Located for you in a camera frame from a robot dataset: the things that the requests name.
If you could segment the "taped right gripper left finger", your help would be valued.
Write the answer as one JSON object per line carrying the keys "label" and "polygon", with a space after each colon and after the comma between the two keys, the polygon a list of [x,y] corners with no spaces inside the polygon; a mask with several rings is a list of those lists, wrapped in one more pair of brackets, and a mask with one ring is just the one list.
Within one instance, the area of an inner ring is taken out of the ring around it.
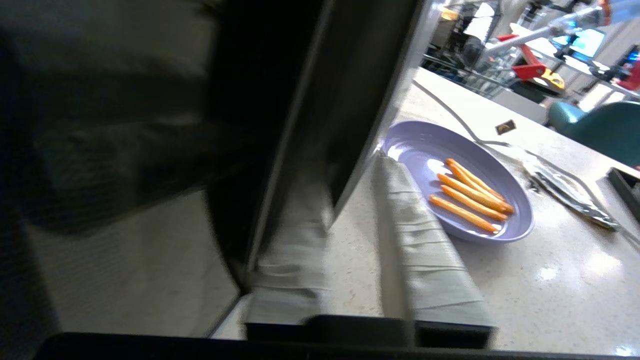
{"label": "taped right gripper left finger", "polygon": [[300,171],[278,226],[257,260],[245,324],[301,325],[327,312],[325,256],[334,210],[321,168]]}

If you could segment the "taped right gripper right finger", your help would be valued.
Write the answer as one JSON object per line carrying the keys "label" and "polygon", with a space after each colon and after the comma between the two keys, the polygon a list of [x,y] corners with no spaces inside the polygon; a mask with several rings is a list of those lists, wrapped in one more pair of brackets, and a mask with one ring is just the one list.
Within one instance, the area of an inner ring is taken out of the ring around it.
{"label": "taped right gripper right finger", "polygon": [[382,313],[407,344],[484,349],[496,324],[409,169],[379,153],[372,170]]}

